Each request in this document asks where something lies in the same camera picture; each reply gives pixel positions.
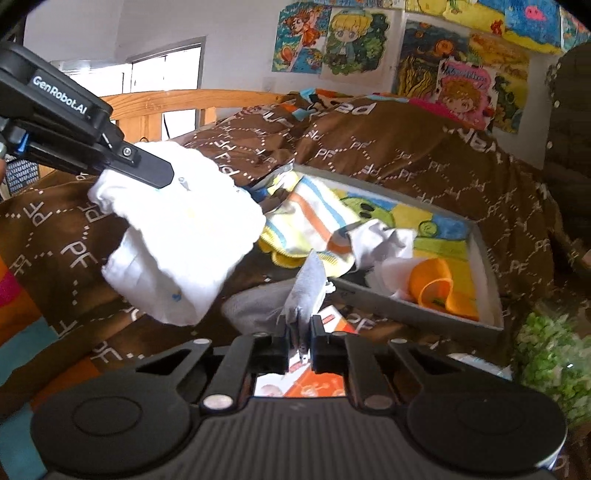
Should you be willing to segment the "starry night style painting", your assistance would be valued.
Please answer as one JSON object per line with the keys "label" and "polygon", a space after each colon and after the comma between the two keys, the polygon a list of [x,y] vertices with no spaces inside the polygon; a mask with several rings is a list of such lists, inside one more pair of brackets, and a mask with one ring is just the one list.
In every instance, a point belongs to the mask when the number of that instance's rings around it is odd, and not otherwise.
{"label": "starry night style painting", "polygon": [[530,56],[492,35],[406,22],[392,92],[473,128],[519,132]]}

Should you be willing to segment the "dark olive quilted jacket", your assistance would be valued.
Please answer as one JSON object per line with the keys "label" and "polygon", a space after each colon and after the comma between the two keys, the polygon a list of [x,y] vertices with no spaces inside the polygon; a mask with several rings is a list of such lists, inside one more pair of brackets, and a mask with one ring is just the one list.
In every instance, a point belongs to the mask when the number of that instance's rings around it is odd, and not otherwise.
{"label": "dark olive quilted jacket", "polygon": [[550,81],[552,112],[543,176],[564,228],[590,247],[590,44],[562,56]]}

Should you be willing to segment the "white towel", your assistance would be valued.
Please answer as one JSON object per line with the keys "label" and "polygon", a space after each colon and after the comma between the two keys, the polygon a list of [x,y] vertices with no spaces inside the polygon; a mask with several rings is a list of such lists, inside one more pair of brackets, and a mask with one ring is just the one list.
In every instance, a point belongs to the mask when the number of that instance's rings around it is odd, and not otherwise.
{"label": "white towel", "polygon": [[169,162],[173,179],[155,189],[113,170],[101,173],[89,200],[128,223],[102,275],[155,320],[196,325],[252,251],[266,217],[249,193],[199,151],[172,141],[141,147]]}

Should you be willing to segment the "jar of green white candies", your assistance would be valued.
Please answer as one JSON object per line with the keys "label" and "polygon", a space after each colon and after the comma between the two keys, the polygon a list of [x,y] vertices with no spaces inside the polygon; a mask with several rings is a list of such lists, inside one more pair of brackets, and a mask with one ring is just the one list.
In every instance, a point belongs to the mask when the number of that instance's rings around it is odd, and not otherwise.
{"label": "jar of green white candies", "polygon": [[516,334],[513,365],[517,381],[555,401],[570,429],[590,422],[590,338],[568,314],[537,303]]}

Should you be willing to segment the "brown PF patterned blanket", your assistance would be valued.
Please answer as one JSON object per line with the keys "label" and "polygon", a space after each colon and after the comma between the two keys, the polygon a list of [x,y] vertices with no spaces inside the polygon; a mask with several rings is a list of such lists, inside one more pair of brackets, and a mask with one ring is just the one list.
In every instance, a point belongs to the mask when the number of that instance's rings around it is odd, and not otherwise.
{"label": "brown PF patterned blanket", "polygon": [[[294,162],[377,184],[474,221],[497,277],[510,329],[543,301],[590,326],[590,270],[563,229],[557,201],[539,171],[504,152],[490,135],[415,105],[348,99],[297,119],[301,97],[245,109],[197,133],[186,146],[214,160],[240,186]],[[87,176],[53,172],[1,205],[6,266],[58,340],[1,386],[18,399],[89,359],[99,374],[130,356],[149,356],[194,336],[228,344],[235,331],[217,308],[194,327],[137,313],[100,269],[126,222],[91,204]]]}

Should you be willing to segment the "orange haired girl drawing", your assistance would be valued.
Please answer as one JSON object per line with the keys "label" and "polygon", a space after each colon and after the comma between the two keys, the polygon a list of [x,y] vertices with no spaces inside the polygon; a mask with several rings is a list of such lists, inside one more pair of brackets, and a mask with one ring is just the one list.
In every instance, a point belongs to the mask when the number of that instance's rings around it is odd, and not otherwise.
{"label": "orange haired girl drawing", "polygon": [[332,7],[310,1],[291,3],[280,11],[271,70],[318,75]]}

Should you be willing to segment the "orange pink teal striped cloth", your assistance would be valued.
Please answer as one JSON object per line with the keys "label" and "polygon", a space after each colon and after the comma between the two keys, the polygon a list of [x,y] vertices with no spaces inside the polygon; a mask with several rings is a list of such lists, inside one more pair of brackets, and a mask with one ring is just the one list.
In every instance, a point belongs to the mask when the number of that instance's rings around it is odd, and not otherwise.
{"label": "orange pink teal striped cloth", "polygon": [[[37,306],[6,266],[1,267],[1,386],[42,350],[58,340]],[[1,477],[41,479],[46,468],[33,444],[30,424],[35,409],[50,395],[99,375],[89,359],[83,359],[54,376],[49,386],[33,389],[33,399],[1,393]]]}

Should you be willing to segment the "window with grey frame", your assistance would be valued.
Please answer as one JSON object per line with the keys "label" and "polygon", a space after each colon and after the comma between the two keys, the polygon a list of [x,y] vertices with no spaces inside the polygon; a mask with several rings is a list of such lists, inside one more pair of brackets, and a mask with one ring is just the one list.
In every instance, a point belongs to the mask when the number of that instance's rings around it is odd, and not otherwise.
{"label": "window with grey frame", "polygon": [[97,96],[197,89],[201,86],[204,40],[133,57],[127,63],[58,62],[59,70]]}

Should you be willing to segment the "black plastic crate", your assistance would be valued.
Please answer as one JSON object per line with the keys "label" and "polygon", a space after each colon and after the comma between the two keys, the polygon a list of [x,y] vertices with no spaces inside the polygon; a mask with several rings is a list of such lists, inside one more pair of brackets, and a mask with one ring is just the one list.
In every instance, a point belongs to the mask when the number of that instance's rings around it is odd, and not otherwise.
{"label": "black plastic crate", "polygon": [[40,179],[39,166],[24,159],[8,156],[3,188],[13,196]]}

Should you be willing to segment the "orange felt piece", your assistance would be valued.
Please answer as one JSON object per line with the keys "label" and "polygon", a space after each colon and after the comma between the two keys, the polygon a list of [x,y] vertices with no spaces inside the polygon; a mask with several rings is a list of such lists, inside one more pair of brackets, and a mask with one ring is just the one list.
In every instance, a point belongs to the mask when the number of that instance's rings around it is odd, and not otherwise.
{"label": "orange felt piece", "polygon": [[466,261],[420,258],[410,273],[408,290],[421,307],[480,321],[476,288]]}

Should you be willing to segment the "white striped colourful cloth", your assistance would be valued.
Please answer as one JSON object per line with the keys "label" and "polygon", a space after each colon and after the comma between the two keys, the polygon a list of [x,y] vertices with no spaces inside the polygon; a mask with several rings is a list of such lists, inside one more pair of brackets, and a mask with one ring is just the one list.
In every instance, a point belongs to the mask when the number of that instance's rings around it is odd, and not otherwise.
{"label": "white striped colourful cloth", "polygon": [[263,252],[283,268],[297,268],[315,252],[325,274],[368,270],[389,257],[411,258],[417,232],[394,223],[396,202],[321,178],[286,171],[253,191],[266,209]]}

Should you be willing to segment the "grey sock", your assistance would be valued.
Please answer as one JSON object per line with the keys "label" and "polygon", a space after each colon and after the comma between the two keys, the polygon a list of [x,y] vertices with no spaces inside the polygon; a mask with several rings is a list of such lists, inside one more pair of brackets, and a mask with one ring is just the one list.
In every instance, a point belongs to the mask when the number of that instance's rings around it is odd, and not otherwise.
{"label": "grey sock", "polygon": [[294,279],[267,283],[231,296],[222,315],[242,334],[290,332],[290,352],[300,356],[311,345],[311,317],[327,296],[328,277],[317,252],[311,251]]}

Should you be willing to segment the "blue sea creature painting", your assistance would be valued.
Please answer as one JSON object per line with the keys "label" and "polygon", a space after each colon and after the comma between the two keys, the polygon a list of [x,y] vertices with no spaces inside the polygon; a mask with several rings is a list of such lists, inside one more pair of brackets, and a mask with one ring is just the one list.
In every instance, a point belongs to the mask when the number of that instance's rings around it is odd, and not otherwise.
{"label": "blue sea creature painting", "polygon": [[590,41],[590,29],[557,1],[505,2],[505,33],[510,42],[545,54],[566,53]]}

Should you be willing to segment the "pink anime girl drawing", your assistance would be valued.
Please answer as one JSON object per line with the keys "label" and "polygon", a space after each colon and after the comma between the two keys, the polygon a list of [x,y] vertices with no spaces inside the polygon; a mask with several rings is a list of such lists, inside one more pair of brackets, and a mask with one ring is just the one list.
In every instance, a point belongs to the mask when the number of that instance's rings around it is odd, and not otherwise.
{"label": "pink anime girl drawing", "polygon": [[496,76],[497,71],[489,67],[442,60],[433,99],[455,119],[472,128],[487,130],[496,115]]}

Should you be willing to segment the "grey tray with painted bottom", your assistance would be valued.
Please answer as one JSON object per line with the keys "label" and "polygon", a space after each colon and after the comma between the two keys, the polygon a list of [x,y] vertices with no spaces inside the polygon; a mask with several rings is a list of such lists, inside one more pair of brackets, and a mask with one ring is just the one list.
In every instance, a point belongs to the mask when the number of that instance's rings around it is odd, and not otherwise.
{"label": "grey tray with painted bottom", "polygon": [[468,263],[476,288],[480,321],[456,317],[421,307],[414,300],[394,299],[373,291],[366,283],[366,275],[377,263],[368,270],[352,270],[341,277],[329,277],[335,285],[332,302],[351,305],[368,313],[431,330],[456,340],[491,344],[503,331],[504,321],[496,279],[485,256],[480,231],[473,222],[440,207],[423,204],[394,190],[293,163],[288,163],[267,175],[252,191],[286,171],[311,175],[323,179],[332,187],[344,186],[396,202],[393,210],[394,223],[398,227],[417,232],[414,256],[411,258],[441,257]]}

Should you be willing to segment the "blond boy drawing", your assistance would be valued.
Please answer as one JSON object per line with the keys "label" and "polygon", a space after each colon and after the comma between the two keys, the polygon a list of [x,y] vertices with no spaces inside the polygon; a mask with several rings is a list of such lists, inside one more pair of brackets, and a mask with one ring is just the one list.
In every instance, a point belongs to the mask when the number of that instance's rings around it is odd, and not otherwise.
{"label": "blond boy drawing", "polygon": [[334,7],[322,47],[320,78],[379,87],[391,69],[398,20],[394,10]]}

